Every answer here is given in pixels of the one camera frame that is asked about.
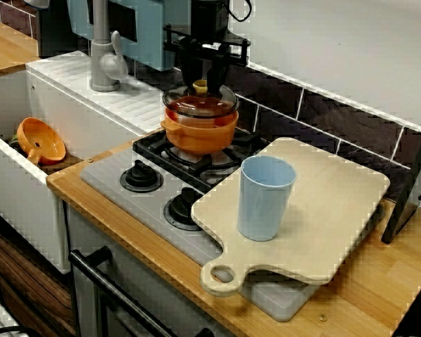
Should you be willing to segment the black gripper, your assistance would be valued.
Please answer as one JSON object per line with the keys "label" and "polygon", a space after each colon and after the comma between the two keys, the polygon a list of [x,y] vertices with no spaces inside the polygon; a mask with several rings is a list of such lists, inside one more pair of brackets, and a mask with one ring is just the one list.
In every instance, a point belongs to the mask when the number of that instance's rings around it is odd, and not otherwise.
{"label": "black gripper", "polygon": [[244,22],[250,17],[235,15],[229,1],[191,1],[187,24],[164,26],[164,48],[180,59],[182,79],[189,91],[201,79],[201,60],[209,60],[207,71],[208,93],[217,95],[224,84],[229,65],[245,67],[248,64],[250,41],[229,30],[229,20]]}

